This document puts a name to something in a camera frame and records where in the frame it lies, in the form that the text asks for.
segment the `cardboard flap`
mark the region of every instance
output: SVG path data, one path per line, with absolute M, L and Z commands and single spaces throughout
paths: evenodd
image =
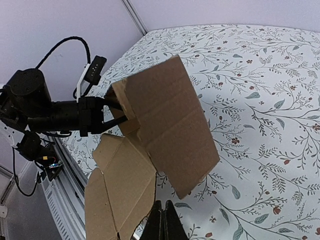
M 101 228 L 107 224 L 112 225 L 113 229 L 105 236 L 114 237 L 119 233 L 121 240 L 129 240 L 154 203 L 156 169 L 141 146 L 136 145 L 140 144 L 136 138 L 136 132 L 126 137 L 103 134 L 93 152 L 94 160 L 104 170 L 101 173 L 96 168 L 85 188 L 88 192 L 85 206 L 89 206 L 85 215 L 86 231 L 91 236 L 98 231 L 99 237 L 103 231 Z M 100 213 L 100 208 L 106 206 L 109 211 Z
M 218 163 L 200 102 L 179 56 L 112 85 L 158 171 L 181 199 Z
M 84 197 L 86 238 L 88 240 L 116 240 L 117 231 L 105 180 L 99 168 L 94 169 L 91 173 L 84 189 Z
M 124 138 L 121 136 L 115 136 L 111 134 L 101 135 L 100 141 L 103 142 L 103 144 L 99 144 L 97 146 L 95 151 L 93 151 L 92 156 L 95 163 L 98 165 L 102 172 L 106 169 L 110 161 L 113 159 L 123 140 Z

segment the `white bracket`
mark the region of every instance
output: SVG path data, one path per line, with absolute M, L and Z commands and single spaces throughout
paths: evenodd
M 15 149 L 17 148 L 17 143 L 20 143 L 25 136 L 24 133 L 8 127 L 2 121 L 0 121 L 0 135 L 3 135 L 10 146 Z
M 76 84 L 76 102 L 78 103 L 78 100 L 79 98 L 81 97 L 82 93 L 81 93 L 81 87 L 83 85 L 83 82 L 84 82 L 84 78 L 85 78 L 85 75 L 88 71 L 90 67 L 90 64 L 87 64 L 85 67 L 84 67 L 84 71 L 83 73 L 81 74 L 81 77 L 78 81 L 78 83 Z

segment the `cardboard box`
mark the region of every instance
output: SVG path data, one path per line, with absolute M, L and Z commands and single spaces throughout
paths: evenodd
M 88 240 L 129 240 L 149 213 L 156 172 L 165 172 L 180 199 L 218 163 L 207 120 L 179 56 L 115 82 L 106 98 L 124 137 L 103 134 L 85 188 Z

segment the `open cardboard box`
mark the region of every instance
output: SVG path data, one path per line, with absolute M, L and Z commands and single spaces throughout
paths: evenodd
M 219 161 L 204 112 L 179 56 L 115 82 L 106 98 L 124 137 L 103 134 L 85 188 L 87 240 L 129 240 L 155 200 L 156 172 L 182 199 Z

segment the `bed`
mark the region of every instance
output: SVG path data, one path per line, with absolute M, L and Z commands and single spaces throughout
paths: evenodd
M 190 240 L 320 239 L 320 34 L 233 24 L 155 30 L 89 95 L 103 97 L 112 82 L 174 55 L 186 67 L 220 162 L 183 200 L 158 173 L 157 199 L 175 203 Z M 78 132 L 63 140 L 86 178 L 97 166 L 99 140 Z

